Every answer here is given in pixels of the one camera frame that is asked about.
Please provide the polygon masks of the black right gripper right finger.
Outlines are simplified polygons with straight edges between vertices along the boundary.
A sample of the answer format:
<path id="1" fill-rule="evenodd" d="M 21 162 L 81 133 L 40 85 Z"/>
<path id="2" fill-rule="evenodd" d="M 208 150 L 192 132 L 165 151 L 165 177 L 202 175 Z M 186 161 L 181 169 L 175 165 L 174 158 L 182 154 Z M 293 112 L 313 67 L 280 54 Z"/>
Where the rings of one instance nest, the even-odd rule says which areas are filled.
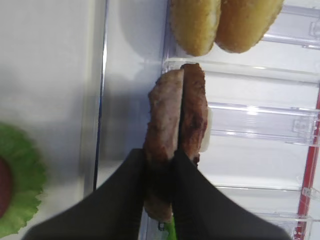
<path id="1" fill-rule="evenodd" d="M 174 153 L 172 210 L 179 240 L 288 240 L 284 229 L 245 210 L 213 186 L 183 150 Z"/>

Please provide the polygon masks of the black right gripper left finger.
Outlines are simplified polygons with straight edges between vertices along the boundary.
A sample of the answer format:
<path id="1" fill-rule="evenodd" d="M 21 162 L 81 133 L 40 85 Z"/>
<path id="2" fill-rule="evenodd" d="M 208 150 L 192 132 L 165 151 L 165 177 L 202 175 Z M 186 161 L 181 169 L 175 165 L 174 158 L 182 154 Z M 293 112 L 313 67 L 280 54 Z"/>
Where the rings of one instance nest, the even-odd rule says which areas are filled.
<path id="1" fill-rule="evenodd" d="M 145 156 L 130 151 L 93 193 L 68 210 L 32 227 L 25 240 L 136 240 L 144 204 Z"/>

